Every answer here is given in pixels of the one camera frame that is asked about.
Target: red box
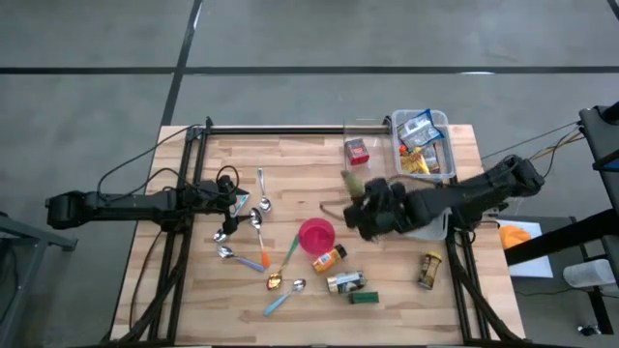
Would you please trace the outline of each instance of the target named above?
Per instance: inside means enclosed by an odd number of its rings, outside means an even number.
[[[344,143],[344,150],[351,165],[365,163],[369,160],[368,149],[363,139],[352,139]]]

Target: gray floor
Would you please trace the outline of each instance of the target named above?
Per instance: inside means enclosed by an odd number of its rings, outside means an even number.
[[[0,0],[0,67],[174,66],[191,6]],[[207,0],[188,66],[603,66],[617,63],[618,33],[605,0]],[[45,227],[45,198],[94,189],[106,170],[154,143],[171,79],[0,75],[0,210]],[[185,76],[172,124],[207,115],[221,125],[339,124],[432,107],[452,124],[473,124],[485,155],[575,121],[580,108],[616,102],[618,90],[617,74]],[[561,135],[515,153],[530,156]],[[136,186],[149,161],[123,169],[105,189]],[[508,214],[584,218],[608,208],[591,162],[584,142],[567,146],[543,191]],[[545,171],[547,159],[536,165]],[[111,322],[133,224],[64,233],[79,238],[77,250],[48,253],[23,324],[26,346],[96,343]],[[565,343],[574,323],[592,320],[586,311],[551,315],[535,305],[543,299],[518,300],[529,337],[545,343]]]

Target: pink bowl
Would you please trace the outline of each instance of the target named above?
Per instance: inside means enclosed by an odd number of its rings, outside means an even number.
[[[303,250],[313,255],[322,255],[333,248],[336,230],[324,218],[313,217],[301,225],[299,243]]]

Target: green handle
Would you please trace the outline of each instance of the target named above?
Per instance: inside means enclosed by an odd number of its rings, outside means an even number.
[[[296,236],[294,236],[294,241],[292,241],[292,246],[290,246],[290,250],[288,251],[286,258],[283,259],[283,264],[281,264],[282,268],[286,267],[286,265],[288,264],[288,261],[290,260],[290,256],[292,256],[292,253],[294,252],[294,250],[297,248],[298,245],[299,245],[299,235],[297,234]]]

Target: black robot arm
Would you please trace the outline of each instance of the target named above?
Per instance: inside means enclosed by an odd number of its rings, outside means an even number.
[[[429,224],[451,208],[454,227],[473,228],[484,211],[508,197],[526,197],[540,191],[544,178],[528,159],[508,156],[489,171],[457,185],[406,192],[402,183],[389,185],[384,178],[365,184],[366,193],[344,210],[349,228],[357,227],[361,237],[397,231],[408,232]]]
[[[234,188],[230,177],[216,182],[202,181],[197,187],[184,186],[153,194],[101,194],[96,191],[70,191],[48,198],[47,224],[55,229],[78,227],[89,221],[150,220],[165,232],[180,232],[187,214],[224,214],[223,230],[236,231],[237,224],[249,218],[232,217],[229,208],[236,195],[248,194]]]

